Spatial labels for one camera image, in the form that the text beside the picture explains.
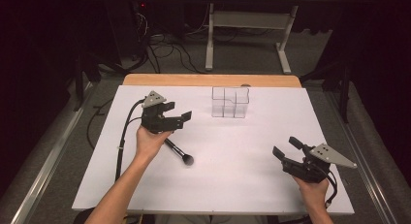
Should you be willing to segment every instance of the silver metal plate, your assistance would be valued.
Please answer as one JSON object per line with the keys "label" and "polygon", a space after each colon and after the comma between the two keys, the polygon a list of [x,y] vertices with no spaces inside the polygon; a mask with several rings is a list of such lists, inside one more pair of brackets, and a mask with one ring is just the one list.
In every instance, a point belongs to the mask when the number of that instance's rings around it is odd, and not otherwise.
{"label": "silver metal plate", "polygon": [[167,99],[165,99],[163,96],[158,94],[155,91],[151,91],[148,96],[145,98],[144,103],[142,103],[143,108],[147,108],[150,106],[155,106],[158,104],[161,104],[163,102],[166,102]]}
{"label": "silver metal plate", "polygon": [[353,169],[357,168],[356,163],[353,163],[327,144],[320,144],[317,147],[311,149],[310,154],[327,163],[334,163],[339,166]]}

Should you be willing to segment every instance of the human hand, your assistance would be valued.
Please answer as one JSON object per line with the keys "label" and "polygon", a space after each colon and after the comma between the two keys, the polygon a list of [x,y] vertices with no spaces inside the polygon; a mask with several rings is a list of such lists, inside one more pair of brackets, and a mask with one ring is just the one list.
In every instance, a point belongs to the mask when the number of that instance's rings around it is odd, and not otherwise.
{"label": "human hand", "polygon": [[293,176],[293,179],[300,187],[300,192],[305,206],[310,210],[325,209],[326,193],[329,181],[325,178],[319,183],[309,183]]}
{"label": "human hand", "polygon": [[147,165],[157,155],[164,140],[172,132],[162,132],[160,134],[153,134],[146,128],[140,126],[136,133],[137,151],[135,159],[144,162]]}

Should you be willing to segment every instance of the white paper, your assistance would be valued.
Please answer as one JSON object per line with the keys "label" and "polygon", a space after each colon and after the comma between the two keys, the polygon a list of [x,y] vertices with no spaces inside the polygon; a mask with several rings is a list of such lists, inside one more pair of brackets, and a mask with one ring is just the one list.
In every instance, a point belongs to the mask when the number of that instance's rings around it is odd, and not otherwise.
{"label": "white paper", "polygon": [[[73,204],[95,207],[114,183],[118,145],[131,107],[151,90],[175,102],[166,117],[192,111],[192,119],[169,139],[194,157],[192,166],[166,145],[149,165],[129,210],[153,213],[295,214],[306,213],[297,184],[272,155],[277,146],[288,158],[304,156],[288,143],[294,136],[304,144],[325,143],[307,92],[303,88],[250,87],[245,118],[212,117],[212,87],[119,86]],[[133,117],[139,117],[137,107]],[[127,130],[122,171],[136,150],[140,121]],[[354,213],[339,173],[332,166],[338,194],[328,211]],[[332,193],[330,186],[328,197]]]}

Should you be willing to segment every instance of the wooden table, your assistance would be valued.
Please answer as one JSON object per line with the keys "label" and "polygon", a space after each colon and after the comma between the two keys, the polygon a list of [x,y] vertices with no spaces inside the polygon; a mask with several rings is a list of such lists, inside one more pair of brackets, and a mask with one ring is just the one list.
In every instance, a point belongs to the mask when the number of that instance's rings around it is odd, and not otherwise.
{"label": "wooden table", "polygon": [[131,74],[123,85],[301,87],[295,76]]}

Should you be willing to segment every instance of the human arm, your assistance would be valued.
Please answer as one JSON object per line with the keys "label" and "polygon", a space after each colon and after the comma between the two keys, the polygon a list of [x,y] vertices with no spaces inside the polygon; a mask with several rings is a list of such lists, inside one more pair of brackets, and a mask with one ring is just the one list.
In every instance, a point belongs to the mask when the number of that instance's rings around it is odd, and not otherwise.
{"label": "human arm", "polygon": [[327,213],[325,201],[329,181],[324,179],[319,183],[308,183],[300,178],[293,179],[300,187],[302,199],[313,224],[332,224]]}
{"label": "human arm", "polygon": [[142,126],[138,129],[137,149],[133,161],[94,208],[85,223],[121,223],[145,169],[170,134],[171,132],[152,134]]}

